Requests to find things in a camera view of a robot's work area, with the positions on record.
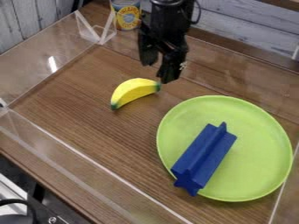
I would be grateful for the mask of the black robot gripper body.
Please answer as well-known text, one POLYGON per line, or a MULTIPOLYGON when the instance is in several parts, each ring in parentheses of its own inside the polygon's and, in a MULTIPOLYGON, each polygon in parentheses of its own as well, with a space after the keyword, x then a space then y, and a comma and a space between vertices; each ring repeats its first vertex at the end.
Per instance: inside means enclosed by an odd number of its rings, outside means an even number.
POLYGON ((141 32, 158 38, 158 50, 170 45, 175 50, 189 51, 186 34, 194 23, 195 0, 150 0, 150 21, 142 19, 141 32))

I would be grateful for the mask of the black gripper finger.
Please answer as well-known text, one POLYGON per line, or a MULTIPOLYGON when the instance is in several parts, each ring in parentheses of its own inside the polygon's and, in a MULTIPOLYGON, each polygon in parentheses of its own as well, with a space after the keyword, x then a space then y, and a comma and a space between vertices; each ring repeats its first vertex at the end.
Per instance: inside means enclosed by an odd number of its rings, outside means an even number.
POLYGON ((163 63, 157 76, 161 78, 161 82, 167 84, 181 78, 182 71, 186 68, 187 51, 165 51, 162 52, 162 55, 163 63))
POLYGON ((158 61, 158 38, 141 31, 138 33, 139 59, 142 65, 151 66, 158 61))

